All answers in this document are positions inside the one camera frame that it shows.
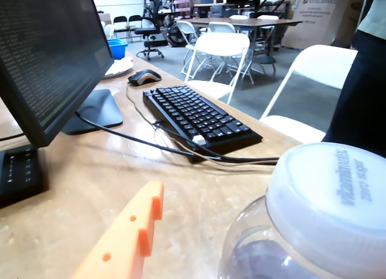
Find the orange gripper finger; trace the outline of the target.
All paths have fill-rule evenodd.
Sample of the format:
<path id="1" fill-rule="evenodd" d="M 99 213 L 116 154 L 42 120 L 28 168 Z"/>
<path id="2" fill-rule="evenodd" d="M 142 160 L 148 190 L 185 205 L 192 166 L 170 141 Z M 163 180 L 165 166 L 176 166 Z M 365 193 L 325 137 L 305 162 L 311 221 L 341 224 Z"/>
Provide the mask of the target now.
<path id="1" fill-rule="evenodd" d="M 145 184 L 101 236 L 73 278 L 141 278 L 151 256 L 154 223 L 162 219 L 164 184 Z"/>

